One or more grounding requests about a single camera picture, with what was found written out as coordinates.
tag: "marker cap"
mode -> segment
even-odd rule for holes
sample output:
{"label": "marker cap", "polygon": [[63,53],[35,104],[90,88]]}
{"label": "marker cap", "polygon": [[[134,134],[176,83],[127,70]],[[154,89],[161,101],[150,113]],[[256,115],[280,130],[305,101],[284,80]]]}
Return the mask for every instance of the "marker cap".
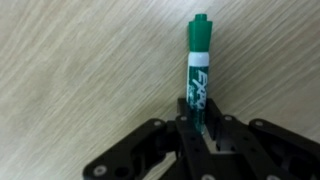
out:
{"label": "marker cap", "polygon": [[189,22],[189,46],[192,52],[208,52],[211,39],[212,21],[206,14],[196,14]]}

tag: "dry erase marker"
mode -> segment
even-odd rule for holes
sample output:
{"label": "dry erase marker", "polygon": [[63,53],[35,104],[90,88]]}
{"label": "dry erase marker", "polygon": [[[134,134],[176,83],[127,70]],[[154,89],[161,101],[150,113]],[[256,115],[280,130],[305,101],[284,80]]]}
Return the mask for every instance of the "dry erase marker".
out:
{"label": "dry erase marker", "polygon": [[197,131],[204,133],[212,22],[206,14],[196,14],[189,22],[187,103]]}

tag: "wooden surface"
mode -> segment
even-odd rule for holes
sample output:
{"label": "wooden surface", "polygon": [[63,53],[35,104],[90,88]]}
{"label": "wooden surface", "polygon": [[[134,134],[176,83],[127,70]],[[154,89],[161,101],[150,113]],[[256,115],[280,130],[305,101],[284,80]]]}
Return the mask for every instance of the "wooden surface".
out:
{"label": "wooden surface", "polygon": [[141,123],[175,113],[201,12],[221,110],[320,142],[318,0],[1,0],[0,179],[81,179]]}

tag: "wood grain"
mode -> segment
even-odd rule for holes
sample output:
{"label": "wood grain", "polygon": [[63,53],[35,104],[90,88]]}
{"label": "wood grain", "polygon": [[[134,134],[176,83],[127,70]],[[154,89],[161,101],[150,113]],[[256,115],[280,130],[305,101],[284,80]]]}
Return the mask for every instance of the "wood grain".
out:
{"label": "wood grain", "polygon": [[320,142],[318,0],[0,3],[0,179],[81,179],[141,123],[168,119],[201,12],[214,22],[208,89],[221,110]]}

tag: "screw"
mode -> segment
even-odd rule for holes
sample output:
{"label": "screw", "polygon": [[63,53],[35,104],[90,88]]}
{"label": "screw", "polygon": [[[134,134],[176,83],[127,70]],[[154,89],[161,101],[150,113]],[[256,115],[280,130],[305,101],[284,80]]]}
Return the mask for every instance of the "screw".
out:
{"label": "screw", "polygon": [[154,125],[155,125],[155,126],[160,126],[160,125],[161,125],[161,122],[160,122],[160,121],[156,121],[156,122],[154,122]]}
{"label": "screw", "polygon": [[256,121],[256,123],[255,123],[257,126],[263,126],[263,122],[261,122],[261,121]]}
{"label": "screw", "polygon": [[95,176],[102,176],[104,175],[105,173],[107,173],[107,167],[105,165],[99,165],[97,166],[96,168],[94,168],[93,170],[93,175]]}
{"label": "screw", "polygon": [[269,175],[269,176],[267,176],[267,180],[281,180],[281,179],[278,176]]}
{"label": "screw", "polygon": [[180,119],[181,119],[181,121],[186,121],[186,120],[187,120],[187,117],[182,116]]}
{"label": "screw", "polygon": [[201,177],[201,180],[215,180],[211,174],[205,174]]}
{"label": "screw", "polygon": [[225,116],[224,119],[225,119],[226,121],[231,121],[231,120],[232,120],[232,117],[231,117],[231,116]]}

